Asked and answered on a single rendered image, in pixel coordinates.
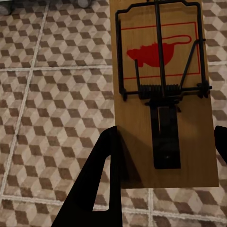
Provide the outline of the mousetrap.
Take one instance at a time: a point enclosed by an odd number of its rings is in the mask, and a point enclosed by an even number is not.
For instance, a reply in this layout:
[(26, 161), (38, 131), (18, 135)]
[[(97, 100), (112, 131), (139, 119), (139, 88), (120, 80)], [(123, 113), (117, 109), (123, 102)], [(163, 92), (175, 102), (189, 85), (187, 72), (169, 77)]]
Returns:
[(121, 189), (219, 187), (201, 0), (109, 0)]

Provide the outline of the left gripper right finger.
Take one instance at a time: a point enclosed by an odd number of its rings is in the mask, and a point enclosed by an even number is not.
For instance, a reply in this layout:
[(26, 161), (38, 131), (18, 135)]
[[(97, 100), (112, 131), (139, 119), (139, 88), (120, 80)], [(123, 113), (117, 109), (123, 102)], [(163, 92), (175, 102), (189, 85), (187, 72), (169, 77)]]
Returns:
[(227, 164), (227, 128), (216, 126), (214, 131), (216, 149)]

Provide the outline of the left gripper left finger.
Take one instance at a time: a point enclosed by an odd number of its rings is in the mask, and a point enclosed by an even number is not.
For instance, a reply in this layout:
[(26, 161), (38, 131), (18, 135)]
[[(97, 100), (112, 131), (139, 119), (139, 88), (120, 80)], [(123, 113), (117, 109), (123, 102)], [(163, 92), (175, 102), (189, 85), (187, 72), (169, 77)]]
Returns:
[[(110, 155), (109, 210), (93, 211), (105, 160)], [(122, 227), (117, 126), (100, 134), (51, 227)]]

